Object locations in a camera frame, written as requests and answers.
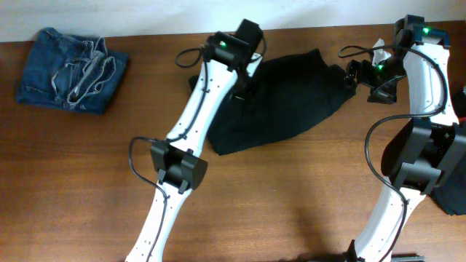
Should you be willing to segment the black shorts garment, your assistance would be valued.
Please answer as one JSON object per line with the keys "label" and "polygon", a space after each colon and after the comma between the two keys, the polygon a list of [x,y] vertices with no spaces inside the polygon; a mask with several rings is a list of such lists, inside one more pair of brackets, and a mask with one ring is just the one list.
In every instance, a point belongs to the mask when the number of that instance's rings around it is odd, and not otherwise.
{"label": "black shorts garment", "polygon": [[220,155],[296,137],[318,125],[356,93],[346,72],[320,51],[262,63],[244,93],[227,95],[207,137]]}

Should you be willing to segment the blue denim jeans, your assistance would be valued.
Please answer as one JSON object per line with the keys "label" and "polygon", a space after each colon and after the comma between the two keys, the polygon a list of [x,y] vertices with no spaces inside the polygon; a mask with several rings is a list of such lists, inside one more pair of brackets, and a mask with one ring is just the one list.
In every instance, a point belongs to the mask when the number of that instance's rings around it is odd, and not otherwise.
{"label": "blue denim jeans", "polygon": [[25,63],[16,101],[79,113],[103,114],[122,80],[128,55],[102,36],[40,30]]}

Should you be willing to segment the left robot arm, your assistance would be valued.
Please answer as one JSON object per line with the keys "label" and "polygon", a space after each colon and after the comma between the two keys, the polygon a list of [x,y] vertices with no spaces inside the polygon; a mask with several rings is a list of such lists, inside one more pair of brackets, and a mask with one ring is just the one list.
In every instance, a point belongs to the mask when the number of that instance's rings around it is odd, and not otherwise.
{"label": "left robot arm", "polygon": [[154,198],[127,261],[161,261],[177,215],[208,168],[201,159],[208,130],[220,105],[237,88],[244,88],[264,58],[264,32],[243,20],[233,33],[216,32],[196,49],[200,73],[183,113],[166,138],[148,138],[157,179]]}

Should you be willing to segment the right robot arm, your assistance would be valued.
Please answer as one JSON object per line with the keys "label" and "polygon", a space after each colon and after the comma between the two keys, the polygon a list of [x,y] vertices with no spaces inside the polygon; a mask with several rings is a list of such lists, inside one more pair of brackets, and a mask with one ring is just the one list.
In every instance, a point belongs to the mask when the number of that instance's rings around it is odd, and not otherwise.
{"label": "right robot arm", "polygon": [[381,169],[371,168],[382,191],[345,261],[396,261],[392,250],[409,216],[465,155],[465,125],[454,112],[447,78],[450,46],[446,31],[426,25],[423,17],[406,15],[394,24],[391,45],[378,41],[372,48],[357,47],[356,53],[368,53],[369,60],[347,64],[345,83],[369,87],[370,103],[395,103],[397,84],[407,79],[410,111],[380,119],[367,132],[364,154],[369,161],[373,131],[388,121],[408,121],[387,144]]}

